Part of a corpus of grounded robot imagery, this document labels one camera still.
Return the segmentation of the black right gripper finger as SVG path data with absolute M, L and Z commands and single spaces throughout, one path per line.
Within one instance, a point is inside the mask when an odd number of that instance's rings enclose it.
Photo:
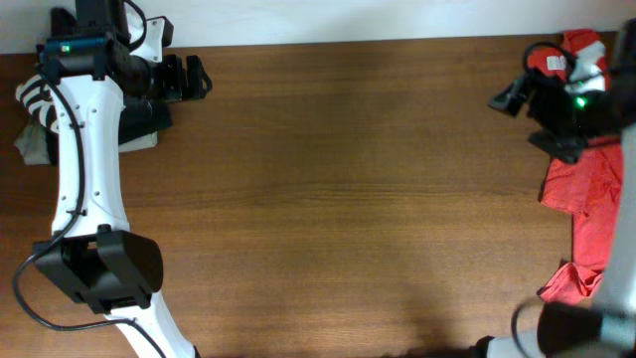
M 576 164 L 582 152 L 587 148 L 587 141 L 583 138 L 560 137 L 546 130 L 532 133 L 528 141 L 552 159 L 557 159 L 565 164 Z
M 528 101 L 530 83 L 527 75 L 514 80 L 506 89 L 496 94 L 488 102 L 488 107 L 511 117 L 516 117 Z

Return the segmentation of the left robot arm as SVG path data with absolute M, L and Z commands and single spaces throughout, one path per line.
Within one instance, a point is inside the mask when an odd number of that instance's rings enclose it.
M 160 249 L 131 231 L 120 189 L 121 119 L 212 90 L 198 57 L 164 54 L 172 35 L 168 19 L 131 1 L 79 1 L 53 10 L 36 67 L 57 115 L 59 195 L 52 235 L 28 262 L 141 357 L 198 355 L 163 297 Z

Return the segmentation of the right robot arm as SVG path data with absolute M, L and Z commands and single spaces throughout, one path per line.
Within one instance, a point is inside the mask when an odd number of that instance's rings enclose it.
M 539 290 L 535 328 L 486 336 L 470 357 L 631 357 L 635 353 L 635 24 L 607 56 L 591 30 L 525 50 L 522 74 L 489 102 L 539 124 L 552 160 L 540 195 L 572 216 L 572 257 Z

